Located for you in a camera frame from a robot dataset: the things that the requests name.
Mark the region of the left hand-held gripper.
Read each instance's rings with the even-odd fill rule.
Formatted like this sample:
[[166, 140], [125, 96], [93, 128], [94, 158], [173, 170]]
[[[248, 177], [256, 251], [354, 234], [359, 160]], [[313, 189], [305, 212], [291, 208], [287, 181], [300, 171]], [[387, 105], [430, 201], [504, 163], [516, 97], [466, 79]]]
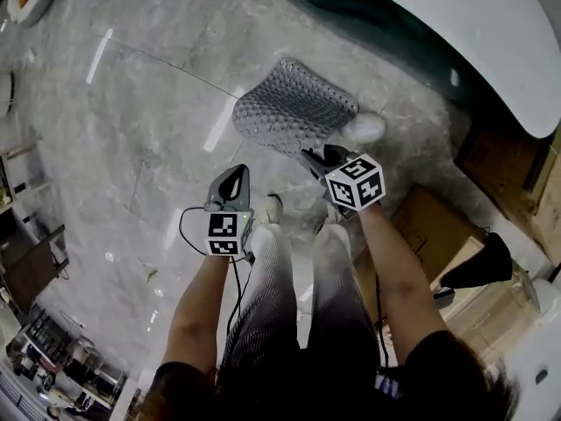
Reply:
[[245, 257], [254, 220], [249, 168], [240, 164], [220, 174], [209, 186], [203, 209], [208, 215], [207, 254]]

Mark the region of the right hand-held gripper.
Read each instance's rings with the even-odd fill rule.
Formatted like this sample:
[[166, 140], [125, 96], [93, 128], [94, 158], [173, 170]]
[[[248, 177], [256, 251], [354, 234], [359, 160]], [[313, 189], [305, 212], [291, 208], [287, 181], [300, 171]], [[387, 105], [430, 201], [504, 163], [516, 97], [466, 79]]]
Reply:
[[311, 148], [301, 150], [304, 167], [315, 178], [324, 178], [330, 202], [345, 220], [380, 204], [386, 185], [377, 161], [366, 153], [358, 155], [335, 145], [325, 145], [323, 155]]

